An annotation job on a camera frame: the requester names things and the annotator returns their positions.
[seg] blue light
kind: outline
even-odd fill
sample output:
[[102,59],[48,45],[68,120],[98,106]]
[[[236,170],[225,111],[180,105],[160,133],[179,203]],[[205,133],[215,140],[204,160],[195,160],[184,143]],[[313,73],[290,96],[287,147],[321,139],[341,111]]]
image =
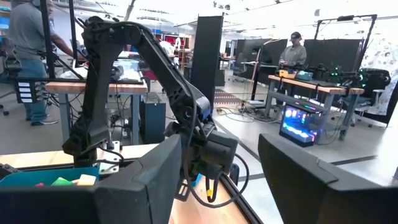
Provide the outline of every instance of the blue light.
[[312,141],[314,141],[315,140],[315,136],[317,136],[316,132],[314,132],[314,133],[306,133],[306,132],[303,132],[302,130],[299,130],[299,129],[296,129],[296,128],[293,128],[293,127],[289,126],[286,122],[283,123],[282,127],[284,129],[296,134],[296,135],[301,136],[302,138],[311,138]]

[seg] black office chair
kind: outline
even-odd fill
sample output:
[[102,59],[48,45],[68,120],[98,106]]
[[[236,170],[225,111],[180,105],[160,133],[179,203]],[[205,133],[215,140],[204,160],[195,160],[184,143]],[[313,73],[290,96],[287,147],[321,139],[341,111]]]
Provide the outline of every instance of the black office chair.
[[[2,80],[4,83],[12,84],[10,81],[10,77],[18,76],[18,72],[21,70],[21,63],[13,56],[7,56],[5,51],[0,51],[0,76],[2,76]],[[11,94],[14,94],[15,91],[9,91],[0,96],[0,99],[3,99]],[[0,110],[4,116],[9,115],[9,111],[4,109],[4,105],[0,104]]]
[[240,77],[241,74],[244,74],[245,72],[247,72],[248,68],[245,64],[243,64],[242,67],[237,66],[242,62],[247,62],[246,58],[243,58],[242,60],[240,60],[241,58],[243,58],[243,53],[239,53],[238,57],[236,58],[235,64],[234,66],[231,68],[233,71],[233,77],[228,78],[228,81],[230,81],[232,79],[232,82],[238,81],[238,82],[245,82],[246,79]]
[[[351,118],[351,127],[355,127],[357,121],[361,121],[361,117],[372,107],[377,107],[380,102],[380,96],[391,82],[390,73],[387,70],[377,68],[362,68],[367,74],[367,81],[364,87],[365,92],[358,97],[355,104],[355,111],[359,114],[354,114]],[[350,96],[343,98],[342,102],[349,106]]]

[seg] wire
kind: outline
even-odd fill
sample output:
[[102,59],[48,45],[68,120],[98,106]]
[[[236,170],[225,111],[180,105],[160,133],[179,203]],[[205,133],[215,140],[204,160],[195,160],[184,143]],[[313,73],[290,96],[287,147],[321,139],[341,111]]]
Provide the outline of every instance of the wire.
[[339,135],[340,130],[341,130],[341,127],[342,127],[342,125],[343,125],[343,122],[342,122],[341,124],[339,124],[340,119],[341,119],[342,117],[343,117],[343,115],[341,114],[340,117],[339,117],[338,120],[337,120],[335,130],[334,130],[333,134],[332,134],[330,137],[328,137],[327,130],[325,130],[325,129],[323,130],[323,132],[325,133],[325,136],[326,136],[326,140],[329,140],[329,139],[331,139],[331,138],[334,137],[333,140],[330,141],[330,142],[328,142],[328,143],[320,143],[320,144],[318,144],[319,146],[327,146],[327,145],[332,144],[334,141],[336,141],[337,136]]
[[[192,111],[192,122],[191,122],[191,126],[190,126],[190,131],[188,133],[188,139],[187,139],[187,149],[189,149],[190,144],[191,144],[191,140],[193,137],[193,132],[196,129],[196,123],[197,123],[197,103],[196,103],[196,99],[195,99],[195,95],[193,94],[193,90],[190,86],[190,84],[188,83],[188,81],[186,79],[184,79],[183,75],[181,74],[181,72],[177,72],[176,73],[179,77],[180,80],[182,81],[183,85],[185,86],[185,88],[188,90],[190,96],[192,97],[192,106],[193,106],[193,111]],[[186,153],[185,154],[185,158],[183,158],[183,173],[184,173],[184,177],[185,180],[187,181],[187,186],[188,186],[188,190],[189,192],[192,193],[193,197],[203,206],[208,207],[208,208],[221,208],[224,207],[225,205],[230,204],[231,202],[234,202],[238,197],[241,196],[241,192],[239,192],[237,195],[235,195],[234,197],[232,197],[231,199],[229,199],[226,202],[217,204],[217,205],[212,205],[209,203],[204,202],[199,196],[198,194],[195,192],[195,189],[193,189],[193,187],[191,186],[191,180],[189,178],[189,173],[188,173],[188,156],[190,153]],[[245,165],[246,168],[246,173],[249,173],[249,167],[247,166],[247,164]],[[243,191],[244,189],[246,189],[246,186],[248,185],[249,182],[249,175],[247,176],[247,179],[243,185],[243,188],[241,191]]]
[[114,155],[117,155],[117,156],[120,158],[120,160],[117,161],[117,162],[114,162],[114,161],[107,161],[106,159],[102,159],[102,160],[97,160],[96,162],[104,162],[104,163],[109,163],[109,164],[116,163],[115,165],[119,165],[119,164],[121,164],[121,163],[124,162],[124,157],[123,157],[122,154],[120,154],[120,153],[118,153],[118,152],[115,152],[115,151],[112,151],[112,150],[109,150],[109,149],[104,149],[104,148],[101,147],[101,146],[99,146],[99,148],[100,148],[102,151],[104,151],[104,152],[108,152],[108,153],[112,153],[112,154],[114,154]]
[[[241,194],[243,194],[244,190],[245,190],[246,187],[248,186],[250,171],[249,171],[249,166],[248,166],[248,164],[246,163],[246,161],[245,161],[239,154],[237,154],[237,153],[235,153],[235,156],[243,163],[243,166],[244,166],[244,168],[245,168],[245,170],[246,170],[246,178],[245,178],[245,180],[244,180],[243,187],[242,187],[242,189],[239,191],[239,193],[237,194],[237,195],[241,195]],[[213,182],[213,193],[212,193],[212,195],[211,195],[211,196],[209,196],[209,195],[207,196],[207,200],[208,200],[209,202],[214,202],[214,201],[216,200],[215,195],[217,194],[218,178],[219,178],[219,177],[220,177],[220,174],[217,176],[217,178],[216,178],[216,179],[214,180],[214,182]],[[209,190],[210,190],[210,180],[209,180],[209,178],[206,177],[206,191],[208,192]],[[222,205],[222,204],[227,205],[227,204],[233,202],[232,199],[233,199],[233,198],[231,198],[230,200],[228,200],[228,201],[226,201],[226,202],[224,202],[224,203],[221,203],[220,205]]]

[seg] jeans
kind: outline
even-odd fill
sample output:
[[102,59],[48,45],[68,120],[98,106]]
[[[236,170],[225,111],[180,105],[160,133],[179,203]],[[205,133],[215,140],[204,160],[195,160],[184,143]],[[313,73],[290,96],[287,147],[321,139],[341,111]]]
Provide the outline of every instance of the jeans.
[[[20,59],[22,70],[18,73],[18,77],[22,78],[44,78],[45,68],[41,60]],[[33,123],[40,122],[47,117],[45,112],[46,103],[40,100],[36,103],[24,103],[26,110],[26,119],[30,119]]]

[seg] green block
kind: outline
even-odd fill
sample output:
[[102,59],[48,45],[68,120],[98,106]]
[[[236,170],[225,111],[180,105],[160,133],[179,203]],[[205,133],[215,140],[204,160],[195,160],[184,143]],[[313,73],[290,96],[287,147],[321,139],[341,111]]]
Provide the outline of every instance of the green block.
[[51,186],[66,186],[66,185],[73,185],[72,182],[65,180],[62,177],[59,177]]

